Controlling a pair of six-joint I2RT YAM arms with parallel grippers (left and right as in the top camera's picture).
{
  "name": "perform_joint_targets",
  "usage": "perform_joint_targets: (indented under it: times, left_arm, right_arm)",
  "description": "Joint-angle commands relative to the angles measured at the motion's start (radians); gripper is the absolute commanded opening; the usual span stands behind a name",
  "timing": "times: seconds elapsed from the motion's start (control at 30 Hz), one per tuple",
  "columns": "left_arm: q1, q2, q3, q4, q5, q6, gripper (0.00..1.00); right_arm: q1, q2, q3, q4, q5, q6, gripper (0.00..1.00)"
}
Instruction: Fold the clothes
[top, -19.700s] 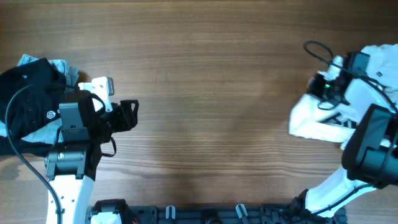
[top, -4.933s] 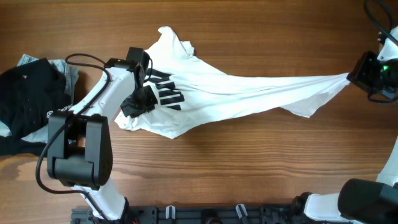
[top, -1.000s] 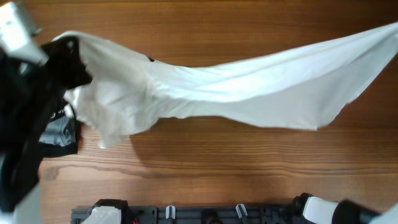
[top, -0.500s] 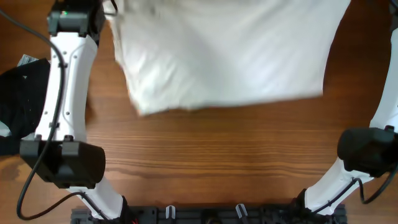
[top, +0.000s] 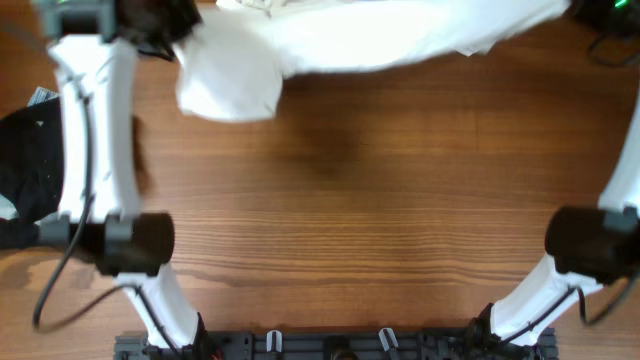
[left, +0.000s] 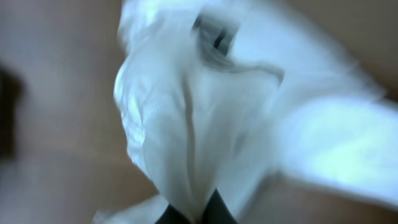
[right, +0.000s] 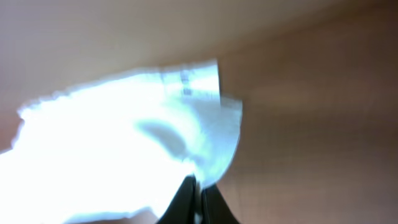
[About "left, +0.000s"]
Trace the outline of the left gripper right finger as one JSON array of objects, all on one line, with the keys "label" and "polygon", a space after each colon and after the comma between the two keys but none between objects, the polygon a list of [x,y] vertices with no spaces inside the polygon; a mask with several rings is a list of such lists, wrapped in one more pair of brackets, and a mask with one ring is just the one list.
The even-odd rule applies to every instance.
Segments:
[{"label": "left gripper right finger", "polygon": [[202,215],[202,224],[238,224],[216,189]]}]

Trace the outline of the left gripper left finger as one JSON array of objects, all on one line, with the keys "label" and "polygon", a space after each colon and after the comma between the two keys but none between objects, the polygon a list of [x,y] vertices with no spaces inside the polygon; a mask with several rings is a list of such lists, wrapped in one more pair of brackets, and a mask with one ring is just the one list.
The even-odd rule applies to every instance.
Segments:
[{"label": "left gripper left finger", "polygon": [[173,206],[168,205],[155,224],[190,224],[190,221]]}]

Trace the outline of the white Puma t-shirt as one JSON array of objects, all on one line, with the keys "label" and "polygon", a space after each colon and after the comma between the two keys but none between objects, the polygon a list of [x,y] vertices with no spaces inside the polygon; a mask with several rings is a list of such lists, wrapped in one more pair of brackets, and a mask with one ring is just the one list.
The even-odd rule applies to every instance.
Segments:
[{"label": "white Puma t-shirt", "polygon": [[95,223],[190,223],[217,189],[237,221],[282,174],[397,205],[397,106],[357,60],[275,1],[124,1],[114,100],[158,194]]}]

